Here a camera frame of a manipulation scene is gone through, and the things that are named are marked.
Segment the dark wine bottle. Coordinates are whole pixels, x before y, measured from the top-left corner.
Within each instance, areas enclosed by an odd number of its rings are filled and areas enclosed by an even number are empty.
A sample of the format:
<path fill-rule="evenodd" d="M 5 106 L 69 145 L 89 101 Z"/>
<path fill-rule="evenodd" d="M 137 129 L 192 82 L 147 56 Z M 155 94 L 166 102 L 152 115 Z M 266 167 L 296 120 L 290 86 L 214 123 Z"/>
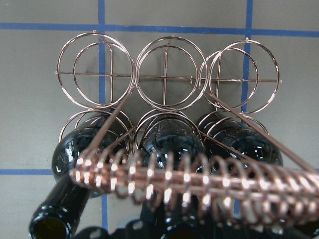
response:
<path fill-rule="evenodd" d="M 235 117 L 224 118 L 227 117 L 220 113 L 209 113 L 199 119 L 198 128 L 206 135 L 238 151 L 242 155 L 246 155 L 259 162 L 283 166 L 281 152 L 274 144 L 270 143 L 253 128 L 240 122 L 239 119 L 235 119 Z M 233 157 L 240 160 L 236 154 L 204 136 L 203 144 L 208 159 L 218 155 L 223 159 Z M 296 228 L 312 238 L 319 236 L 319 221 L 296 226 Z"/>
<path fill-rule="evenodd" d="M 192 167 L 204 152 L 199 135 L 186 117 L 177 114 L 158 113 L 150 118 L 139 150 L 143 167 L 187 173 L 202 168 L 201 163 Z M 149 221 L 154 239 L 211 239 L 215 235 L 212 219 L 199 214 L 198 206 L 198 197 L 189 191 L 165 187 L 143 204 L 141 216 Z"/>
<path fill-rule="evenodd" d="M 93 114 L 59 141 L 51 161 L 56 184 L 32 216 L 30 238 L 70 239 L 75 235 L 89 198 L 99 197 L 100 193 L 76 185 L 69 171 L 110 115 Z"/>

